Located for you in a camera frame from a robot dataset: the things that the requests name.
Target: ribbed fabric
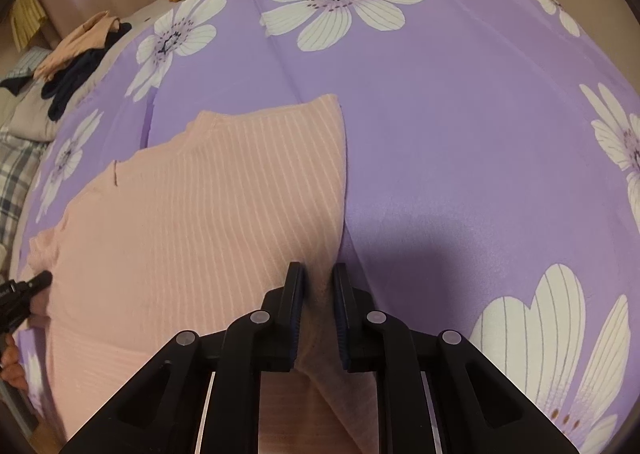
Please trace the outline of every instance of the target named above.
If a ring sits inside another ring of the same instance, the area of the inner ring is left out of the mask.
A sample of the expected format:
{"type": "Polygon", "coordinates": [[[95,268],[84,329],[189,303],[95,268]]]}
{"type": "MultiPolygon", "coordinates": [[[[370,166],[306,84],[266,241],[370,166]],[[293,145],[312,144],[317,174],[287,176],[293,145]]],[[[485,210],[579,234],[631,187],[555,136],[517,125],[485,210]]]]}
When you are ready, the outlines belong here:
{"type": "Polygon", "coordinates": [[[374,381],[342,371],[332,317],[345,176],[340,107],[327,95],[200,113],[89,183],[28,258],[53,272],[47,374],[66,435],[178,331],[227,328],[299,260],[310,289],[298,372],[264,376],[260,452],[377,452],[374,381]]]}

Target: human hand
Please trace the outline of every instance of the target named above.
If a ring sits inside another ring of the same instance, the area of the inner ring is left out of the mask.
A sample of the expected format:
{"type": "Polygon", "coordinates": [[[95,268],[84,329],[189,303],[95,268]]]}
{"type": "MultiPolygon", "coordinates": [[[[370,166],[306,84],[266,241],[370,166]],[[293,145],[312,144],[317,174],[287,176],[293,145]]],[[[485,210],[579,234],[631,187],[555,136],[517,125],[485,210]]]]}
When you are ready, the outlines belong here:
{"type": "Polygon", "coordinates": [[[0,364],[2,364],[2,371],[0,371],[0,378],[8,382],[17,389],[28,390],[27,379],[24,375],[24,369],[18,363],[20,357],[18,348],[15,345],[14,338],[7,334],[6,345],[7,348],[2,353],[0,358],[0,364]]]}

